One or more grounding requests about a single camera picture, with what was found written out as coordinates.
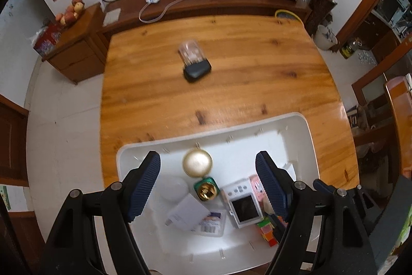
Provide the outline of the white digital camera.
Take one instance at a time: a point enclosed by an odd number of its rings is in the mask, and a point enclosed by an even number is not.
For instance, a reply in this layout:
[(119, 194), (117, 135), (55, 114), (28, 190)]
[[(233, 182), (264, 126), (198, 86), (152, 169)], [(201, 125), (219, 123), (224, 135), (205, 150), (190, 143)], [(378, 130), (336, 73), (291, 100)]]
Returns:
[(263, 220), (261, 206), (249, 179), (241, 179), (222, 187), (221, 194), (237, 228), (255, 225)]

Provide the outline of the white power adapter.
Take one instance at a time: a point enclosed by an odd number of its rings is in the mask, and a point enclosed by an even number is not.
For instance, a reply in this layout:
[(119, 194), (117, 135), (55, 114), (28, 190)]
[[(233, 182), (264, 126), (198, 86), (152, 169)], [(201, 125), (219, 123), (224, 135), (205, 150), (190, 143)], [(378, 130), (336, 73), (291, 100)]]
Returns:
[(190, 231), (209, 214), (210, 210), (189, 193), (168, 212), (165, 225)]

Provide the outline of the green gold perfume bottle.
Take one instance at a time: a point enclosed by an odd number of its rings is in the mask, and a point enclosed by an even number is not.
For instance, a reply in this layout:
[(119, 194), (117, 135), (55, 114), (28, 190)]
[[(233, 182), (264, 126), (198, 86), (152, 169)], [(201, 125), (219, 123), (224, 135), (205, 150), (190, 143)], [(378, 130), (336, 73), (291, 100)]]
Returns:
[(212, 177), (205, 177), (193, 185), (195, 194), (201, 202), (215, 199), (220, 194), (220, 189)]

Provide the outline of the round gold compact case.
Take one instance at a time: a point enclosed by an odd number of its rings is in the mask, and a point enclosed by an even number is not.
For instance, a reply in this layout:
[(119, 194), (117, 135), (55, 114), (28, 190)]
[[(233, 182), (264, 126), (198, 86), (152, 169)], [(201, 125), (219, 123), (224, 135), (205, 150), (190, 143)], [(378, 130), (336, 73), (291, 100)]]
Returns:
[(200, 178), (208, 175), (212, 170), (213, 160), (208, 152), (195, 148), (186, 152), (182, 161), (184, 172), (192, 178)]

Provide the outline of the clear bottle black cap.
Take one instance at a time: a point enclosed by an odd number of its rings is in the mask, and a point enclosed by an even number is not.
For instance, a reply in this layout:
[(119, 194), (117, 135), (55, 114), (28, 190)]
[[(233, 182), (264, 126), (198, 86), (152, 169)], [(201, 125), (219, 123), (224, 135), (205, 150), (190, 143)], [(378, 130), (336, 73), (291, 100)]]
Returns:
[(184, 63), (184, 78), (189, 83), (197, 82), (211, 73), (212, 66), (196, 40), (184, 41), (178, 51)]

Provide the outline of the colourful rubik cube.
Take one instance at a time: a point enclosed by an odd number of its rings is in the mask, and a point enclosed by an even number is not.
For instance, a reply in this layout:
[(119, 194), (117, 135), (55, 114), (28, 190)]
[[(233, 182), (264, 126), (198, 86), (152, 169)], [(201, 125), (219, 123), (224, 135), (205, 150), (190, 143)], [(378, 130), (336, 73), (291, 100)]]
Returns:
[(276, 246), (281, 241), (284, 231), (277, 224), (273, 223), (269, 217), (265, 217), (256, 226), (259, 234), (270, 247)]

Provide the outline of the pink round item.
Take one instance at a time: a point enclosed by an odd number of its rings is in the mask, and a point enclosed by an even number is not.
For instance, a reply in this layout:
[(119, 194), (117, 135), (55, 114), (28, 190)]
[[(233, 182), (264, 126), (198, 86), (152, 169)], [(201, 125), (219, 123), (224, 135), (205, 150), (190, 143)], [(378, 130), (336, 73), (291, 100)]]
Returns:
[(253, 190), (254, 195), (256, 196), (258, 202), (263, 202), (263, 199), (265, 198), (265, 190), (263, 188), (263, 185), (258, 177), (257, 174), (251, 175), (249, 177), (251, 187)]

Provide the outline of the clear plastic card box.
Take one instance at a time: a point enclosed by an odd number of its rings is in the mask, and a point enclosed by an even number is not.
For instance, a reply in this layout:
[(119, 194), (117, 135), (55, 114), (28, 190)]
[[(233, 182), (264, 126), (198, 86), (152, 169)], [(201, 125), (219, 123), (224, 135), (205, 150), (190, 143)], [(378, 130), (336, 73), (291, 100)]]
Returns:
[(209, 213), (197, 226), (195, 226), (191, 233), (205, 237), (222, 237), (224, 235), (224, 228), (226, 224), (226, 211), (214, 210)]

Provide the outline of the white round lid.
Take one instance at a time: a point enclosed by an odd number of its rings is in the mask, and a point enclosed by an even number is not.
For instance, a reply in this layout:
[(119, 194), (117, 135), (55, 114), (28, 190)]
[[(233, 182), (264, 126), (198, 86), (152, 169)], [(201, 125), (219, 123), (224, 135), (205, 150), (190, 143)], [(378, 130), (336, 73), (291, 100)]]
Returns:
[(160, 196), (173, 203), (178, 203), (189, 194), (188, 184), (181, 177), (161, 175), (156, 182)]

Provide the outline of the white bucket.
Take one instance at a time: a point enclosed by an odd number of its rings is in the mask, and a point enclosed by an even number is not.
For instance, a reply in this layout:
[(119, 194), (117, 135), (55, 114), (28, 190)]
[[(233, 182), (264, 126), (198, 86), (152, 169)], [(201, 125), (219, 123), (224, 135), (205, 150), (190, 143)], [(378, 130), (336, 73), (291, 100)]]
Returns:
[(338, 44), (338, 39), (331, 29), (321, 24), (318, 25), (313, 40), (317, 48), (321, 50), (329, 50)]

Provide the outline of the red tissue box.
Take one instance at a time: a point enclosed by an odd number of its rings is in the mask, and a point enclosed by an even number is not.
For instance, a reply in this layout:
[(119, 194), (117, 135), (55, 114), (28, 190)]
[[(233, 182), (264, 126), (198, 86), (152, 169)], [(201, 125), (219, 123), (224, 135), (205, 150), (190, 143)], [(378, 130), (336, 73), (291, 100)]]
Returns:
[(49, 54), (59, 42), (61, 27), (57, 24), (49, 23), (42, 27), (31, 39), (32, 48), (40, 56)]

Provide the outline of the yellow rimmed basket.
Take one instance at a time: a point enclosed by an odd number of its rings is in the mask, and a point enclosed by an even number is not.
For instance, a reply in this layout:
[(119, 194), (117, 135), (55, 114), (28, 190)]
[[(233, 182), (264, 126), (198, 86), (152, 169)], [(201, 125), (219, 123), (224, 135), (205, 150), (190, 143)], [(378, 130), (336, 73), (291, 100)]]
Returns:
[(294, 12), (288, 11), (286, 9), (277, 10), (275, 12), (274, 16), (275, 16), (275, 18), (295, 20), (297, 22), (300, 22), (301, 24), (304, 24), (304, 22), (301, 20), (301, 18), (298, 15), (296, 15)]

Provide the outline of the dark vase red top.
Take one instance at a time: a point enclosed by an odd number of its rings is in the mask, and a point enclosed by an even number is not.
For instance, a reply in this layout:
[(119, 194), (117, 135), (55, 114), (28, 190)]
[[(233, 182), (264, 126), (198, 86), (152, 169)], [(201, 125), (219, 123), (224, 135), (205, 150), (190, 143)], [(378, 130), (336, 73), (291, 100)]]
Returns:
[(307, 33), (312, 36), (316, 33), (318, 25), (325, 19), (326, 15), (336, 6), (335, 0), (310, 0), (311, 12), (304, 23)]

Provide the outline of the pile of peaches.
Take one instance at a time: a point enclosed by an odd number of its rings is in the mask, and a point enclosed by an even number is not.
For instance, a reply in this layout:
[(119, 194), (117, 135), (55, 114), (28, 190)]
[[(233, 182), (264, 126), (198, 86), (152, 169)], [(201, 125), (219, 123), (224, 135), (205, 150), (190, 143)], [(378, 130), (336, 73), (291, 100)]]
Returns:
[(66, 8), (65, 13), (58, 13), (55, 16), (55, 21), (62, 27), (68, 27), (79, 19), (84, 9), (83, 0), (72, 0), (71, 5)]

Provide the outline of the long wooden tv console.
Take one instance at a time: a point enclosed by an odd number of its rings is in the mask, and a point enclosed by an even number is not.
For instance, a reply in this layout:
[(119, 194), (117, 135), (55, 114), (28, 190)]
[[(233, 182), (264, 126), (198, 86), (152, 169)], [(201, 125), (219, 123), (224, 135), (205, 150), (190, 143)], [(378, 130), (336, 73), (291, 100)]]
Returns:
[[(164, 8), (174, 0), (160, 0), (142, 13), (142, 19), (157, 18)], [(106, 6), (106, 11), (121, 8), (119, 20), (103, 27), (99, 34), (110, 40), (119, 32), (142, 26), (138, 14), (146, 0), (119, 0)], [(172, 6), (162, 20), (175, 20), (207, 15), (263, 15), (273, 16), (279, 9), (286, 9), (305, 21), (311, 10), (303, 0), (185, 0)]]

